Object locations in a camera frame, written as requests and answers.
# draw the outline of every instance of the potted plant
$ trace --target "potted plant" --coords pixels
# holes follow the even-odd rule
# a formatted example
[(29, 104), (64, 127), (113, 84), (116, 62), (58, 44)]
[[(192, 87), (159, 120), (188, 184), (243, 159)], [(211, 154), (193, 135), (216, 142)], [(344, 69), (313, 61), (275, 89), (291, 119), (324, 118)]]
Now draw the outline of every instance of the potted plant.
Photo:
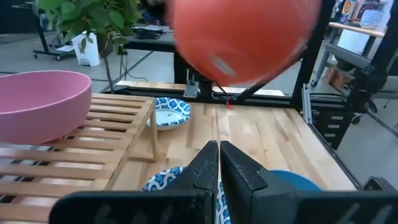
[(65, 42), (85, 32), (81, 40), (84, 49), (87, 42), (93, 43), (89, 35), (96, 34), (99, 54), (104, 58), (106, 76), (114, 93), (107, 56), (113, 48), (118, 52), (119, 46), (127, 43), (123, 36), (132, 35), (131, 25), (141, 18), (137, 0), (36, 0), (35, 8), (45, 11), (50, 25), (67, 32)]

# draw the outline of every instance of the gray floor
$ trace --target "gray floor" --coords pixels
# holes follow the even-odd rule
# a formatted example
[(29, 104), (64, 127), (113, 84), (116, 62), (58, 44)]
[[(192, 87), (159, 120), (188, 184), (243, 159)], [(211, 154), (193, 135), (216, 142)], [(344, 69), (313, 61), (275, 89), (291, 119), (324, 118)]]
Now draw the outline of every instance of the gray floor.
[[(73, 70), (85, 73), (93, 80), (104, 80), (106, 78), (103, 63), (97, 67), (82, 67), (78, 65), (76, 58), (67, 58), (57, 62), (51, 56), (39, 55), (38, 59), (34, 59), (32, 53), (34, 49), (41, 49), (39, 38), (0, 44), (0, 72)], [(323, 51), (324, 49), (322, 48), (315, 70), (318, 69)], [(128, 50), (129, 67), (149, 53), (144, 50)], [(112, 78), (116, 79), (119, 76), (119, 58), (116, 55), (112, 55), (109, 58), (109, 62)], [(129, 74), (135, 77), (145, 77), (150, 82), (172, 83), (174, 80), (172, 62), (172, 54), (153, 52), (136, 65)], [(286, 95), (291, 94), (299, 69), (300, 63), (296, 63), (264, 88), (281, 90)], [(93, 91), (99, 92), (106, 88), (107, 85), (106, 82), (94, 81)], [(336, 93), (334, 88), (324, 82), (320, 82), (312, 91)], [(374, 114), (374, 116), (384, 122), (390, 129), (398, 131), (396, 126), (398, 122), (398, 103), (396, 100), (392, 100), (387, 108), (383, 108), (385, 102), (386, 100), (375, 100), (379, 112)], [(372, 117), (364, 115), (359, 124), (350, 126), (338, 149), (338, 154), (362, 183), (369, 176), (378, 175), (385, 177), (398, 188), (398, 178), (395, 175), (396, 164), (398, 164), (398, 139)]]
[[(53, 35), (54, 32), (46, 32), (45, 35)], [(29, 40), (36, 38), (37, 34), (0, 34), (0, 44), (6, 44), (10, 42)]]

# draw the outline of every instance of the wooden slatted rack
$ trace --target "wooden slatted rack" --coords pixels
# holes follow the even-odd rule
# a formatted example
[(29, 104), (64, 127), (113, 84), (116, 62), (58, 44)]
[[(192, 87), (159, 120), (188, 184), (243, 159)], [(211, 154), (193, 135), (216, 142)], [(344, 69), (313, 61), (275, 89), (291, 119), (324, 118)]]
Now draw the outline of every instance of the wooden slatted rack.
[(0, 148), (0, 159), (40, 161), (0, 164), (0, 176), (20, 180), (0, 179), (0, 195), (11, 198), (0, 203), (0, 221), (47, 223), (58, 198), (81, 190), (111, 189), (127, 159), (156, 161), (154, 122), (152, 157), (132, 155), (149, 118), (155, 120), (153, 98), (93, 94), (87, 119), (68, 136), (43, 144), (50, 146), (49, 151)]

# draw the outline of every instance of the blue and white bowl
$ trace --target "blue and white bowl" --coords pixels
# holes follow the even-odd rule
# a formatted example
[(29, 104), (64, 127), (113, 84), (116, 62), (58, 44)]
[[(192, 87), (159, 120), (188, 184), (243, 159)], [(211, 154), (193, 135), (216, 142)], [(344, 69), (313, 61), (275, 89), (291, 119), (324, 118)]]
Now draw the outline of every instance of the blue and white bowl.
[(160, 131), (180, 126), (191, 117), (191, 106), (179, 99), (158, 97), (155, 99), (156, 125)]

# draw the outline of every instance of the red ball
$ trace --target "red ball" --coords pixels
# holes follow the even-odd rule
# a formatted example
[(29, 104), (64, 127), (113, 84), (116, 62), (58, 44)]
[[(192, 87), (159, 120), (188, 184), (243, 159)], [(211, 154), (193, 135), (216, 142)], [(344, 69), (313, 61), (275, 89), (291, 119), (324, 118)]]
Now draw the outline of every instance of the red ball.
[(177, 49), (222, 85), (272, 80), (305, 48), (320, 0), (175, 0)]

